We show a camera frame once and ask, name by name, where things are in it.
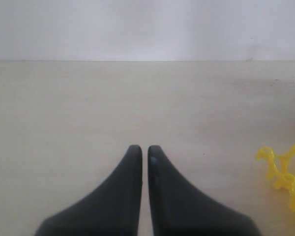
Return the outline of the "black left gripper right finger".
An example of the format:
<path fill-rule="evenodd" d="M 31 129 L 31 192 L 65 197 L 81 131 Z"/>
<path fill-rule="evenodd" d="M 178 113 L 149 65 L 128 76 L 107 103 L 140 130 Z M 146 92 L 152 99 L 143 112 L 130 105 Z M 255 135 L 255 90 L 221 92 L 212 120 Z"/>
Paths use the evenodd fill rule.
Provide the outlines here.
<path fill-rule="evenodd" d="M 148 148 L 148 190 L 155 236 L 259 236 L 253 220 L 192 185 L 162 148 Z"/>

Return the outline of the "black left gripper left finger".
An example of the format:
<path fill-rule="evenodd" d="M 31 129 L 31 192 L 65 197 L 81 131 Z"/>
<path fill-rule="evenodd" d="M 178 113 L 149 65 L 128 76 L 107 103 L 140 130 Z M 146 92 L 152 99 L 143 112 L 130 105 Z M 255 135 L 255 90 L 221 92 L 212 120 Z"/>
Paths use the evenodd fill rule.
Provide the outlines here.
<path fill-rule="evenodd" d="M 136 236 L 138 234 L 143 156 L 130 145 L 113 172 L 90 194 L 45 219 L 37 236 Z"/>

